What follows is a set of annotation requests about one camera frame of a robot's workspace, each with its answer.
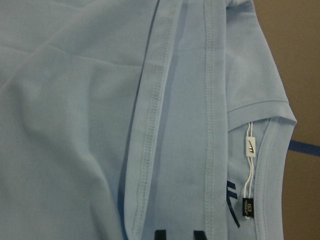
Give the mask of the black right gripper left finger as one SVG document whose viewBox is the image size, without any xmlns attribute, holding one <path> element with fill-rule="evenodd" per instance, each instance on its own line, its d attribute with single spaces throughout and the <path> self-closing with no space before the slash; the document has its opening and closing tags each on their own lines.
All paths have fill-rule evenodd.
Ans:
<svg viewBox="0 0 320 240">
<path fill-rule="evenodd" d="M 165 229 L 155 230 L 154 240 L 166 240 L 166 230 Z"/>
</svg>

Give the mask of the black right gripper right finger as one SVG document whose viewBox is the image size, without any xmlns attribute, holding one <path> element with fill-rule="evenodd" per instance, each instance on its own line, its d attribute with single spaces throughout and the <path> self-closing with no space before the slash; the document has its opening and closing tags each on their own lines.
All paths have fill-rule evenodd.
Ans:
<svg viewBox="0 0 320 240">
<path fill-rule="evenodd" d="M 206 240 L 206 233 L 203 230 L 194 230 L 193 231 L 194 240 Z"/>
</svg>

